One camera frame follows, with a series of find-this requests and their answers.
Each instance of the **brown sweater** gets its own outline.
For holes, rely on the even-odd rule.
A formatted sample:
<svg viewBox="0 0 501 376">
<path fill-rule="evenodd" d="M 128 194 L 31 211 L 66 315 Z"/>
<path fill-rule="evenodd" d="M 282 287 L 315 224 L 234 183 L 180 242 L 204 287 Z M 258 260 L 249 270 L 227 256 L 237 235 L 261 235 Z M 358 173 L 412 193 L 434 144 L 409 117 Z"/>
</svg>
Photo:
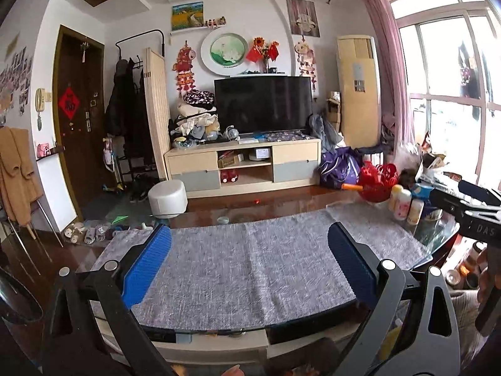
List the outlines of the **brown sweater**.
<svg viewBox="0 0 501 376">
<path fill-rule="evenodd" d="M 0 128 L 0 195 L 7 215 L 25 226 L 31 202 L 43 194 L 29 158 L 28 130 Z"/>
</svg>

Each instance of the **orange handle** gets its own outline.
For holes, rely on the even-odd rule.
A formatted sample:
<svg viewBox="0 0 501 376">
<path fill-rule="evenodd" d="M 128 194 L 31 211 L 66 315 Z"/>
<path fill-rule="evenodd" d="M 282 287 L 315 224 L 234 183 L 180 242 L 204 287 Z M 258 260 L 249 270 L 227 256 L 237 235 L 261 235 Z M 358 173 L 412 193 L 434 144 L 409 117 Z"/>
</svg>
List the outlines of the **orange handle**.
<svg viewBox="0 0 501 376">
<path fill-rule="evenodd" d="M 349 191 L 363 191 L 364 187 L 362 185 L 342 184 L 341 189 L 347 189 Z"/>
</svg>

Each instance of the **white round frame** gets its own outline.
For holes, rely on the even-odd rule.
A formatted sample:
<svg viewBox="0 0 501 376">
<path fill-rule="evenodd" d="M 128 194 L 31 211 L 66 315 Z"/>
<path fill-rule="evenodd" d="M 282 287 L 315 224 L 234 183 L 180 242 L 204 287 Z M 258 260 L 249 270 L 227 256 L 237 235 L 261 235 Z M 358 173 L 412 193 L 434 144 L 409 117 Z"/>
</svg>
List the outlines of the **white round frame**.
<svg viewBox="0 0 501 376">
<path fill-rule="evenodd" d="M 212 47 L 212 44 L 220 37 L 228 34 L 239 36 L 243 40 L 242 42 L 245 42 L 245 54 L 247 55 L 247 52 L 249 52 L 249 39 L 246 37 L 246 35 L 242 35 L 238 29 L 224 26 L 212 31 L 205 37 L 204 41 L 202 42 L 202 47 L 200 49 L 200 58 L 202 59 L 204 65 L 207 66 L 207 68 L 210 71 L 214 72 L 216 75 L 235 76 L 249 69 L 249 61 L 245 57 L 240 62 L 240 64 L 229 67 L 219 65 L 212 59 L 212 56 L 210 55 L 210 48 Z"/>
</svg>

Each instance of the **television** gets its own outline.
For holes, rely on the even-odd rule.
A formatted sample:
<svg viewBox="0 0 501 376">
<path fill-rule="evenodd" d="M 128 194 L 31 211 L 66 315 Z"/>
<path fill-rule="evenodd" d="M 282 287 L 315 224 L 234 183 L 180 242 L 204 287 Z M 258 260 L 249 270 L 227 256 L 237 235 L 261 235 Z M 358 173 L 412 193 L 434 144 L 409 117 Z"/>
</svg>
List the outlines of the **television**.
<svg viewBox="0 0 501 376">
<path fill-rule="evenodd" d="M 302 130 L 312 113 L 309 77 L 238 76 L 215 80 L 214 87 L 221 131 Z"/>
</svg>

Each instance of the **window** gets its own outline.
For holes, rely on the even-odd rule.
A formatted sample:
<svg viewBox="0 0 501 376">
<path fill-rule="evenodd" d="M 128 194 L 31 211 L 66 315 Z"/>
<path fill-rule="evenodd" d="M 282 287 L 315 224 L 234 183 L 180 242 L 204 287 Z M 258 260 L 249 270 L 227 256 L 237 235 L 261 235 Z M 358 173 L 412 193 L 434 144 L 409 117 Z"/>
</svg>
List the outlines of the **window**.
<svg viewBox="0 0 501 376">
<path fill-rule="evenodd" d="M 416 141 L 430 132 L 448 169 L 497 188 L 501 26 L 485 0 L 392 0 Z"/>
</svg>

